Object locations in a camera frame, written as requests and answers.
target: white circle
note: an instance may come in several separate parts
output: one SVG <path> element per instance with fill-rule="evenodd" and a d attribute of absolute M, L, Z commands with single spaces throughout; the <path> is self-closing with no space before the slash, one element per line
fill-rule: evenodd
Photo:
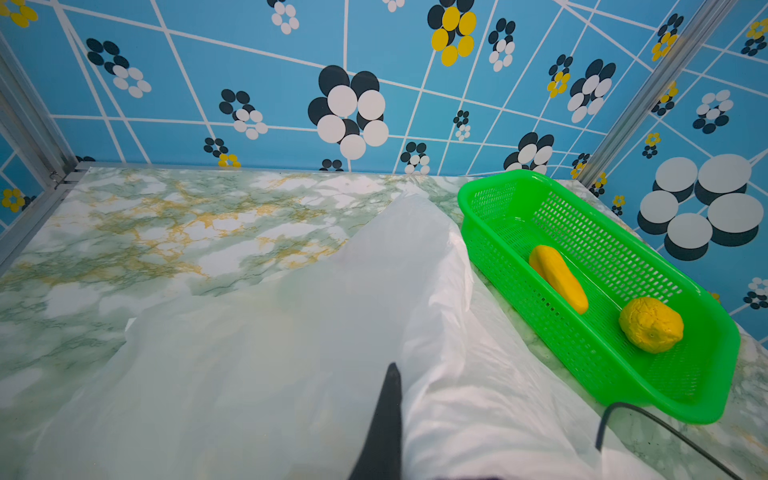
<path fill-rule="evenodd" d="M 584 105 L 582 105 L 579 108 L 577 108 L 574 114 L 571 116 L 571 121 L 577 124 L 578 122 L 584 120 L 584 117 L 586 116 L 587 116 L 587 108 Z"/>
<path fill-rule="evenodd" d="M 600 84 L 600 77 L 597 75 L 592 75 L 587 79 L 586 82 L 584 82 L 584 85 L 581 86 L 581 93 L 585 95 L 591 94 L 595 88 L 598 87 Z"/>
<path fill-rule="evenodd" d="M 696 181 L 696 164 L 685 157 L 674 157 L 656 169 L 656 184 L 668 192 L 681 192 Z"/>
<path fill-rule="evenodd" d="M 389 127 L 381 120 L 370 121 L 363 128 L 362 137 L 371 147 L 380 147 L 389 138 Z"/>
<path fill-rule="evenodd" d="M 680 214 L 670 222 L 667 235 L 680 248 L 699 248 L 712 238 L 712 225 L 699 214 Z"/>
<path fill-rule="evenodd" d="M 589 104 L 587 107 L 587 113 L 589 115 L 595 115 L 597 114 L 601 108 L 603 108 L 603 103 L 605 103 L 605 100 L 603 100 L 602 97 L 595 98 L 592 103 Z"/>
<path fill-rule="evenodd" d="M 606 78 L 605 80 L 601 81 L 594 89 L 594 96 L 602 97 L 603 95 L 607 94 L 611 89 L 611 85 L 612 83 L 610 78 Z"/>
<path fill-rule="evenodd" d="M 328 92 L 328 107 L 340 117 L 348 117 L 357 108 L 357 95 L 352 88 L 337 85 Z"/>
<path fill-rule="evenodd" d="M 385 108 L 384 95 L 378 90 L 364 91 L 357 102 L 357 111 L 366 120 L 375 120 L 381 117 Z"/>
<path fill-rule="evenodd" d="M 651 223 L 666 223 L 677 215 L 677 198 L 664 190 L 654 190 L 643 197 L 640 213 Z"/>
<path fill-rule="evenodd" d="M 341 140 L 341 155 L 344 155 L 347 160 L 357 160 L 365 152 L 366 141 L 359 135 L 347 135 Z"/>
<path fill-rule="evenodd" d="M 125 78 L 115 77 L 112 79 L 112 83 L 114 83 L 115 87 L 120 88 L 121 90 L 128 89 L 128 82 L 125 81 Z"/>
<path fill-rule="evenodd" d="M 518 154 L 518 162 L 521 164 L 526 164 L 533 160 L 533 157 L 536 155 L 536 144 L 528 144 L 525 145 L 522 150 L 520 150 L 520 153 Z"/>
<path fill-rule="evenodd" d="M 139 70 L 139 69 L 138 69 L 138 68 L 136 68 L 136 67 L 130 67 L 130 68 L 128 69 L 128 74 L 129 74 L 129 75 L 131 76 L 131 78 L 133 78 L 134 80 L 141 80 L 142 78 L 144 78 L 144 74 L 143 74 L 143 73 L 141 73 L 141 70 Z"/>
<path fill-rule="evenodd" d="M 713 194 L 729 194 L 743 187 L 752 175 L 746 158 L 722 154 L 704 162 L 699 170 L 699 183 Z"/>
<path fill-rule="evenodd" d="M 584 101 L 584 94 L 581 92 L 578 92 L 576 95 L 571 97 L 571 100 L 568 101 L 568 111 L 576 111 L 576 109 L 581 106 L 581 103 L 583 101 Z"/>
<path fill-rule="evenodd" d="M 128 70 L 121 67 L 120 65 L 115 65 L 114 67 L 112 67 L 112 71 L 114 72 L 115 75 L 117 75 L 120 78 L 128 78 Z"/>
<path fill-rule="evenodd" d="M 536 155 L 533 157 L 533 163 L 537 165 L 546 164 L 551 156 L 552 147 L 545 145 L 544 147 L 541 147 L 538 152 L 536 152 Z"/>
<path fill-rule="evenodd" d="M 335 144 L 344 138 L 345 133 L 344 120 L 336 115 L 326 115 L 317 122 L 317 134 L 329 144 Z"/>
<path fill-rule="evenodd" d="M 763 220 L 763 205 L 747 194 L 728 194 L 716 198 L 707 211 L 712 226 L 728 233 L 752 230 Z"/>

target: yellow fruit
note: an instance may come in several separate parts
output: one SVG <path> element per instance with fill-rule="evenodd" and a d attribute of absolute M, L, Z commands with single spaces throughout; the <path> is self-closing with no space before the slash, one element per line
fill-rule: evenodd
<path fill-rule="evenodd" d="M 539 245 L 531 252 L 528 263 L 554 288 L 555 292 L 560 293 L 574 310 L 581 315 L 587 312 L 589 308 L 587 295 L 574 274 L 568 269 L 560 252 L 552 247 Z"/>
<path fill-rule="evenodd" d="M 630 342 L 649 353 L 666 352 L 683 339 L 683 317 L 649 296 L 631 300 L 619 325 Z"/>

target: green plastic basket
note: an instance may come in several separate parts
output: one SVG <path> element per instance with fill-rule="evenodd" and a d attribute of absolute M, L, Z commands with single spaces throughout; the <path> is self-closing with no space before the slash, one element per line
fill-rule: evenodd
<path fill-rule="evenodd" d="M 716 422 L 740 335 L 722 306 L 659 254 L 556 181 L 529 170 L 458 192 L 469 258 L 599 402 L 653 405 L 688 423 Z M 537 245 L 560 251 L 589 299 L 579 315 L 529 265 Z M 631 344 L 619 313 L 652 296 L 676 310 L 683 339 L 653 355 Z"/>

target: marble countertop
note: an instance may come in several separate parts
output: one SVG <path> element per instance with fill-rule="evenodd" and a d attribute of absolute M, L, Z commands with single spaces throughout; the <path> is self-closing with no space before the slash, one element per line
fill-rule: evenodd
<path fill-rule="evenodd" d="M 220 295 L 316 262 L 403 193 L 429 197 L 461 224 L 456 194 L 466 181 L 91 168 L 0 278 L 0 478 L 20 475 L 52 416 L 120 348 L 128 319 L 143 309 L 179 296 Z M 630 230 L 577 181 L 562 183 Z M 514 325 L 528 348 L 601 414 L 604 407 L 530 327 Z M 768 353 L 748 334 L 742 332 L 718 423 L 682 425 L 651 410 L 743 478 L 768 478 Z M 668 432 L 619 417 L 611 428 L 668 478 L 710 478 L 699 455 Z"/>

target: black cable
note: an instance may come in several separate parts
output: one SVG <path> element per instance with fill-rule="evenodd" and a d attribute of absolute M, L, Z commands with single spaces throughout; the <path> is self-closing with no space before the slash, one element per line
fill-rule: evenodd
<path fill-rule="evenodd" d="M 680 440 L 685 442 L 689 447 L 691 447 L 692 449 L 694 449 L 697 452 L 699 452 L 704 458 L 706 458 L 707 460 L 709 460 L 710 462 L 715 464 L 723 472 L 726 472 L 728 474 L 728 476 L 730 476 L 734 480 L 743 480 L 740 476 L 738 476 L 735 473 L 733 473 L 728 467 L 726 467 L 722 463 L 718 462 L 717 459 L 714 458 L 709 453 L 707 453 L 707 451 L 705 451 L 700 446 L 698 446 L 695 443 L 693 443 L 692 441 L 690 441 L 688 439 L 688 437 L 686 437 L 682 433 L 678 432 L 677 430 L 675 430 L 671 426 L 669 426 L 669 424 L 667 424 L 664 420 L 656 417 L 652 413 L 646 412 L 645 410 L 643 410 L 642 408 L 640 408 L 638 406 L 632 405 L 631 403 L 616 402 L 616 403 L 610 404 L 608 406 L 608 408 L 605 409 L 605 413 L 603 414 L 603 418 L 600 419 L 600 426 L 598 427 L 598 438 L 597 438 L 597 440 L 594 443 L 594 447 L 599 452 L 601 452 L 602 448 L 603 448 L 603 439 L 605 437 L 605 428 L 608 425 L 608 418 L 611 416 L 611 413 L 615 409 L 617 409 L 619 407 L 623 407 L 623 408 L 626 408 L 626 409 L 629 409 L 629 410 L 634 410 L 635 412 L 638 412 L 638 413 L 642 413 L 643 415 L 645 415 L 649 419 L 653 420 L 654 422 L 658 423 L 659 425 L 661 425 L 664 428 L 666 428 L 667 430 L 669 430 L 669 432 L 672 435 L 678 437 Z"/>

